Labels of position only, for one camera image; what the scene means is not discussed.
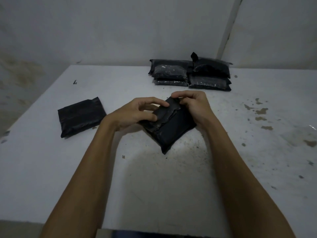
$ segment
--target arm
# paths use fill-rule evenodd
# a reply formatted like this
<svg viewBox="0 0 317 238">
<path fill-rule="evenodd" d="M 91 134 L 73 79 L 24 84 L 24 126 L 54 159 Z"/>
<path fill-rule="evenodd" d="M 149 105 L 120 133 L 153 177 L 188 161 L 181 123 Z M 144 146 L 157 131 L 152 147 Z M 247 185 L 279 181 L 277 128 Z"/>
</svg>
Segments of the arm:
<svg viewBox="0 0 317 238">
<path fill-rule="evenodd" d="M 174 92 L 208 134 L 217 182 L 234 237 L 294 238 L 287 220 L 240 157 L 201 91 Z"/>
<path fill-rule="evenodd" d="M 140 120 L 156 121 L 157 117 L 144 110 L 154 111 L 160 104 L 157 98 L 136 98 L 101 122 L 91 144 L 69 184 L 46 221 L 41 238 L 95 237 L 101 228 L 109 194 L 113 165 L 110 151 L 115 131 Z"/>
</svg>

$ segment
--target white table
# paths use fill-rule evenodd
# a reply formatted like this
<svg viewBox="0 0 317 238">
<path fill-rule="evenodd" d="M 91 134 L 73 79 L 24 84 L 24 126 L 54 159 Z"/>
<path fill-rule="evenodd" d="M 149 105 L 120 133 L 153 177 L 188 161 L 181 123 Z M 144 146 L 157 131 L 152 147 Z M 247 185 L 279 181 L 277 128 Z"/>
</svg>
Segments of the white table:
<svg viewBox="0 0 317 238">
<path fill-rule="evenodd" d="M 61 139 L 58 109 L 98 96 L 110 113 L 135 97 L 166 99 L 185 89 L 155 86 L 148 71 L 70 66 L 1 139 L 7 142 L 0 144 L 0 219 L 44 223 L 92 140 L 96 129 Z M 231 74 L 231 92 L 206 90 L 213 111 L 296 236 L 316 237 L 317 146 L 303 140 L 316 140 L 309 125 L 317 126 L 317 71 L 233 68 Z M 261 108 L 268 108 L 260 115 L 267 120 L 256 121 L 253 110 Z M 197 129 L 166 155 L 138 125 L 117 133 L 113 145 L 103 228 L 230 236 L 210 150 Z"/>
</svg>

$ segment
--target person's right hand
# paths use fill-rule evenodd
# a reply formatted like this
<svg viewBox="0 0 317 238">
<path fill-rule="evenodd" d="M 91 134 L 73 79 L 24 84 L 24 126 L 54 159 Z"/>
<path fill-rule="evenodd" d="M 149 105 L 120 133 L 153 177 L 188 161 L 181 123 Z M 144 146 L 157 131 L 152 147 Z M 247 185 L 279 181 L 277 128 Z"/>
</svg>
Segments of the person's right hand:
<svg viewBox="0 0 317 238">
<path fill-rule="evenodd" d="M 177 91 L 171 94 L 172 98 L 184 97 L 180 104 L 186 105 L 194 118 L 196 124 L 207 128 L 209 123 L 215 119 L 205 92 L 202 91 Z"/>
</svg>

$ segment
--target forearm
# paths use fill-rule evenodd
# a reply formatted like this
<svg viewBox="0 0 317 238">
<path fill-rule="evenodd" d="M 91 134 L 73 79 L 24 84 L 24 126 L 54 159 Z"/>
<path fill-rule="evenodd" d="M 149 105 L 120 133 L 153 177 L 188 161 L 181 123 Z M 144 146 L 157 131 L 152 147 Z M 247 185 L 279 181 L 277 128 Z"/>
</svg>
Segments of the forearm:
<svg viewBox="0 0 317 238">
<path fill-rule="evenodd" d="M 114 126 L 104 119 L 45 223 L 41 237 L 95 237 L 103 221 L 112 174 Z"/>
<path fill-rule="evenodd" d="M 295 237 L 287 220 L 253 176 L 215 116 L 211 117 L 206 130 L 234 237 Z"/>
</svg>

